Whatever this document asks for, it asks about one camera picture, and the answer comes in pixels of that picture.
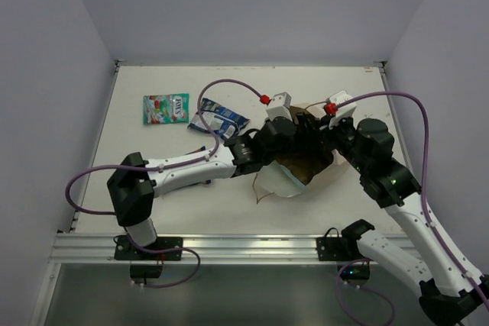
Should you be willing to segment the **blue snack packet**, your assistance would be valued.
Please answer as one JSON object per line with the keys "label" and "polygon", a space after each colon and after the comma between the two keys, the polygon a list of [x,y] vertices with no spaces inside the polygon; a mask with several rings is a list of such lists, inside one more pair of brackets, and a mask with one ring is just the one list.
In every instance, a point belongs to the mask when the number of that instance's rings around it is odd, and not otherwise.
{"label": "blue snack packet", "polygon": [[209,98],[202,98],[200,109],[204,121],[222,140],[237,136],[250,122],[245,116]]}

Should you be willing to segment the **teal Fox's candy bag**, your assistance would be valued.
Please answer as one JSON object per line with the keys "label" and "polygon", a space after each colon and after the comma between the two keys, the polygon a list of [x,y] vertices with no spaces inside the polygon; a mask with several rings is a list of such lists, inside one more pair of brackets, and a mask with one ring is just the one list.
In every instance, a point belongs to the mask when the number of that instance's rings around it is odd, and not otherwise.
{"label": "teal Fox's candy bag", "polygon": [[179,124],[189,122],[189,94],[145,95],[143,124]]}

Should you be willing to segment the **dark brown snack bag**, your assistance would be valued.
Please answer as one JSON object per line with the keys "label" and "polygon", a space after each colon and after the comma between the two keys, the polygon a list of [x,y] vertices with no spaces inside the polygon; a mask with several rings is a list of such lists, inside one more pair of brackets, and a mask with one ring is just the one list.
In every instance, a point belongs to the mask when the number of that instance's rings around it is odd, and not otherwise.
{"label": "dark brown snack bag", "polygon": [[[201,146],[200,148],[198,148],[196,150],[193,150],[193,151],[190,151],[190,152],[186,153],[186,155],[190,155],[190,154],[194,154],[194,153],[200,153],[200,152],[203,152],[205,150],[206,150],[206,146]],[[210,184],[212,184],[212,180],[211,179],[207,179],[207,180],[204,180],[204,181],[201,181],[201,182],[196,182],[196,183],[190,184],[187,187],[192,187],[192,186],[207,186],[207,185],[210,185]]]}

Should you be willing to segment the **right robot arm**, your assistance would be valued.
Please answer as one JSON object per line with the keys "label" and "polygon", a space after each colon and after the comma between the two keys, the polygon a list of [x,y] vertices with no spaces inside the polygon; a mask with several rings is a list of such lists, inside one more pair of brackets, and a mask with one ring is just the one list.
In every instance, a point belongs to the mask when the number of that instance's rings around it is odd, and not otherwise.
{"label": "right robot arm", "polygon": [[386,124],[373,118],[356,124],[351,117],[323,117],[319,133],[358,171],[363,190],[395,220],[419,254],[414,257],[372,224],[358,220],[342,231],[343,255],[367,257],[398,278],[433,324],[456,325],[482,305],[488,298],[488,277],[460,251],[423,202],[416,178],[393,158],[394,138]]}

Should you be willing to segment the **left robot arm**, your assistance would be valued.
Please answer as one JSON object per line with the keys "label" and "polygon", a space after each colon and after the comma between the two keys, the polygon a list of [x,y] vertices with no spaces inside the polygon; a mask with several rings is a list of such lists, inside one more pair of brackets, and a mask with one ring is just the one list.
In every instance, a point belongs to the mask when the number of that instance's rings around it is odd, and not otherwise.
{"label": "left robot arm", "polygon": [[107,187],[118,225],[132,240],[131,249],[147,260],[159,249],[151,220],[156,197],[208,180],[257,173],[272,162],[283,163],[288,170],[306,169],[303,178],[311,179],[333,160],[318,120],[300,112],[293,120],[267,119],[262,128],[231,137],[214,150],[165,160],[144,160],[139,152],[129,154],[110,176]]}

